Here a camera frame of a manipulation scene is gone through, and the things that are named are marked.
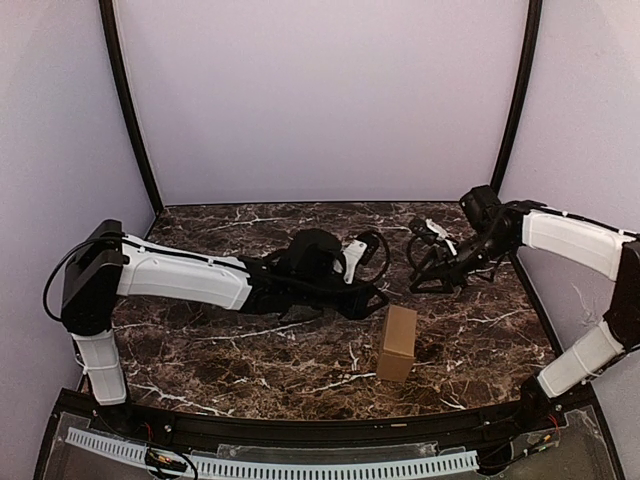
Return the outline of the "brown cardboard box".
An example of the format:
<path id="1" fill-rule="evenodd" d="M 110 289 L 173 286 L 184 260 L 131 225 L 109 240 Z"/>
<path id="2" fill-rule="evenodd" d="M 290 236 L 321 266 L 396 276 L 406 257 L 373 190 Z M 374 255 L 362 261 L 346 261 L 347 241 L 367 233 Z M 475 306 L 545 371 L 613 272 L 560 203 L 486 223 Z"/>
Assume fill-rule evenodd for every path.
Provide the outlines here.
<path id="1" fill-rule="evenodd" d="M 381 333 L 376 376 L 380 380 L 403 383 L 415 361 L 417 312 L 391 305 Z"/>

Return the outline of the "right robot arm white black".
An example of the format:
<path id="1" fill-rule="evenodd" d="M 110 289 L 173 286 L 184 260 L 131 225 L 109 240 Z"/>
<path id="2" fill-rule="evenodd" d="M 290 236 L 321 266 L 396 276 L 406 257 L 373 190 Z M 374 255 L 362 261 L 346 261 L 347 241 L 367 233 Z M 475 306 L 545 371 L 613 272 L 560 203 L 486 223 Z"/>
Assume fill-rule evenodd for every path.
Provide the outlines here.
<path id="1" fill-rule="evenodd" d="M 459 201 L 473 234 L 457 241 L 431 219 L 410 221 L 412 242 L 427 250 L 421 258 L 408 245 L 409 289 L 414 294 L 452 294 L 477 275 L 492 281 L 509 255 L 523 250 L 531 259 L 544 254 L 539 277 L 566 273 L 557 288 L 554 313 L 575 313 L 579 326 L 562 353 L 524 381 L 510 424 L 521 434 L 534 432 L 553 405 L 579 385 L 601 377 L 639 350 L 639 235 L 534 200 L 501 201 L 488 185 L 472 188 Z"/>

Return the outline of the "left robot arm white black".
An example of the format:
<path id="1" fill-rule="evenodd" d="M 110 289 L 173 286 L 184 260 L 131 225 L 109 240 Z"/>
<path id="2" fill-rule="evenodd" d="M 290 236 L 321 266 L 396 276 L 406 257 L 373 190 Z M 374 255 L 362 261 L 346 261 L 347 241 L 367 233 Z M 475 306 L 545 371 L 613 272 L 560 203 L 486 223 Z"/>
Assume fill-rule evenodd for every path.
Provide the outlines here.
<path id="1" fill-rule="evenodd" d="M 112 326 L 118 298 L 178 299 L 250 315 L 284 316 L 302 306 L 362 320 L 388 303 L 376 284 L 390 263 L 388 242 L 374 230 L 343 244 L 312 228 L 263 257 L 219 257 L 142 240 L 107 219 L 53 268 L 42 305 L 75 342 L 103 421 L 131 436 L 141 415 L 129 405 Z"/>

